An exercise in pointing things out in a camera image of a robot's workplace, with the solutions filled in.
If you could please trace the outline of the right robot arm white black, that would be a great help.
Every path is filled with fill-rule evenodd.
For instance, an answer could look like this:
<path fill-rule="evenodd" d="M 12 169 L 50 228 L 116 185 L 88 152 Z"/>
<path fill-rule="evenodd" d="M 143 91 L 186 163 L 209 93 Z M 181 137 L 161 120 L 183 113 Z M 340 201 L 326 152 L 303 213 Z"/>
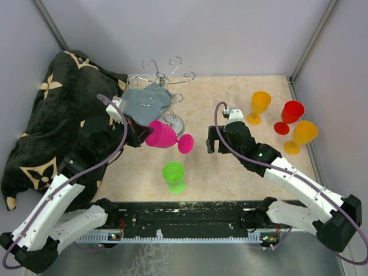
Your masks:
<path fill-rule="evenodd" d="M 265 199 L 256 214 L 261 226 L 276 223 L 300 228 L 335 252 L 343 252 L 361 226 L 362 202 L 358 197 L 344 197 L 308 178 L 272 146 L 256 142 L 244 122 L 210 126 L 206 146 L 210 154 L 231 153 L 248 171 L 276 183 L 302 202 L 302 206 L 295 206 Z"/>

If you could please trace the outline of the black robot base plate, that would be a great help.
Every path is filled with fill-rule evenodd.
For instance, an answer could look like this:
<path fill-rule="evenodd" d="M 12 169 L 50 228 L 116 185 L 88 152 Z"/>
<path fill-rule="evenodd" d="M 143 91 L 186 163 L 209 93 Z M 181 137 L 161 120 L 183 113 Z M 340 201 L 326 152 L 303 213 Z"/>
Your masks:
<path fill-rule="evenodd" d="M 277 225 L 257 210 L 260 201 L 119 202 L 115 219 L 103 230 L 122 230 L 124 237 L 228 238 Z"/>

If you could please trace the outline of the green plastic wine glass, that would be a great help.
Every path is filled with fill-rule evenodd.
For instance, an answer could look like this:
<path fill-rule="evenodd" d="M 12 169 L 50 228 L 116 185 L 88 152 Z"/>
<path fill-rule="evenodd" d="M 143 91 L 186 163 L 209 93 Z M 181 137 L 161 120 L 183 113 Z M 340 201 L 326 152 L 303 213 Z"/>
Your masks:
<path fill-rule="evenodd" d="M 185 168 L 181 163 L 176 161 L 166 163 L 162 175 L 171 193 L 181 194 L 185 190 Z"/>

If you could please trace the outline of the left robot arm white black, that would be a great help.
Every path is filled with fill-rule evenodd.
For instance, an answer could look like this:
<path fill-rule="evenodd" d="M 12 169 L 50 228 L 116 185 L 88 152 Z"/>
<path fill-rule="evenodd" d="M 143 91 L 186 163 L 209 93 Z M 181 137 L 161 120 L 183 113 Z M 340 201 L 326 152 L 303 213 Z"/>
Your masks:
<path fill-rule="evenodd" d="M 118 206 L 106 198 L 70 221 L 60 226 L 56 223 L 93 178 L 104 174 L 109 160 L 123 151 L 124 145 L 140 147 L 152 133 L 151 127 L 131 117 L 118 122 L 115 128 L 104 117 L 87 119 L 40 202 L 17 229 L 1 234 L 6 254 L 13 254 L 21 267 L 39 274 L 79 237 L 95 228 L 115 227 L 120 220 Z"/>

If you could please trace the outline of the pink plastic wine glass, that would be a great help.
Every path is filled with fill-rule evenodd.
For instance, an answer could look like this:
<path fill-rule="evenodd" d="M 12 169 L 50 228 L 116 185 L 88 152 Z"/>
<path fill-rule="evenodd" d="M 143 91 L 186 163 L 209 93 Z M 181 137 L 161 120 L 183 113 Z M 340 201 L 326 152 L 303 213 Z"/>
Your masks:
<path fill-rule="evenodd" d="M 194 147 L 194 138 L 190 134 L 178 137 L 175 131 L 159 120 L 153 120 L 149 125 L 153 132 L 146 138 L 145 143 L 149 147 L 170 148 L 174 145 L 182 154 L 188 154 Z"/>

